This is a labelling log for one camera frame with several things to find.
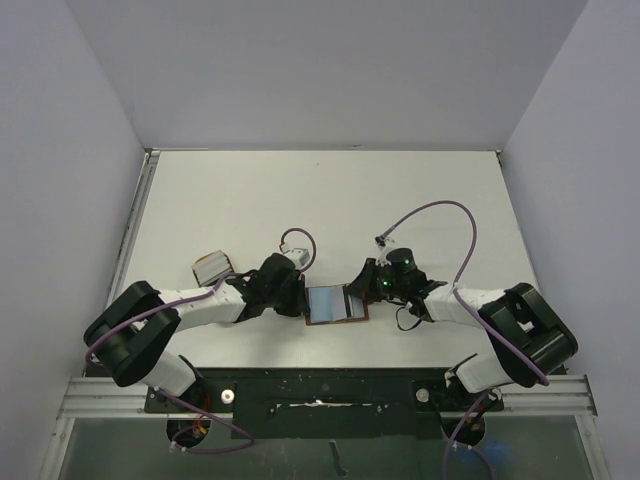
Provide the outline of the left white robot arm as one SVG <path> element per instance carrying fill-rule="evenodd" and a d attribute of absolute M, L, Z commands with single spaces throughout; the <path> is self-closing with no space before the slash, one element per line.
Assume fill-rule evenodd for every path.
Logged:
<path fill-rule="evenodd" d="M 120 387 L 143 383 L 167 392 L 180 410 L 193 410 L 204 387 L 195 367 L 167 350 L 174 334 L 235 325 L 267 309 L 284 317 L 308 315 L 304 269 L 313 259 L 306 249 L 274 253 L 258 269 L 225 274 L 212 286 L 190 290 L 158 290 L 137 281 L 86 329 L 85 361 L 98 361 Z"/>

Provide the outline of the brown leather card holder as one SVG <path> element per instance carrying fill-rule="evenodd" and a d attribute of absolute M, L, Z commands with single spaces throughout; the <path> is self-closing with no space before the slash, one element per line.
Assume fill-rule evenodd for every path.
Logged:
<path fill-rule="evenodd" d="M 319 326 L 329 324 L 339 324 L 348 322 L 367 321 L 369 319 L 368 307 L 367 318 L 361 320 L 344 319 L 344 300 L 342 289 L 345 285 L 311 287 L 307 289 L 307 301 L 310 314 L 305 317 L 308 326 Z"/>

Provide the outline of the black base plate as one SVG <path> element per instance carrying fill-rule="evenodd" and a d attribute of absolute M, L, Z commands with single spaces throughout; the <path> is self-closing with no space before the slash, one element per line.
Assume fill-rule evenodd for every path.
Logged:
<path fill-rule="evenodd" d="M 442 368 L 203 368 L 183 400 L 228 414 L 256 439 L 372 439 L 450 434 L 467 410 L 500 412 L 492 392 L 445 384 Z"/>

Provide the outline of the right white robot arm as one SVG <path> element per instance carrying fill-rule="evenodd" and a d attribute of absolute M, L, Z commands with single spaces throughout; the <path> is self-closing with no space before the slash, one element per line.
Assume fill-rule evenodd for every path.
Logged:
<path fill-rule="evenodd" d="M 508 289 L 459 289 L 418 268 L 409 248 L 368 258 L 346 292 L 368 304 L 395 302 L 418 323 L 454 322 L 485 331 L 491 353 L 474 353 L 445 374 L 445 395 L 459 409 L 507 384 L 531 388 L 578 351 L 578 342 L 529 283 Z"/>

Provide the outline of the grey credit card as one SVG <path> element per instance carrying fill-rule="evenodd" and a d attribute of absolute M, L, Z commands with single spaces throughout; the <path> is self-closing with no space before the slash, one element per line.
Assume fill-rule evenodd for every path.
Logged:
<path fill-rule="evenodd" d="M 347 291 L 347 287 L 342 289 L 344 300 L 344 319 L 345 320 L 361 320 L 367 318 L 366 305 L 363 300 L 357 296 L 351 295 Z"/>

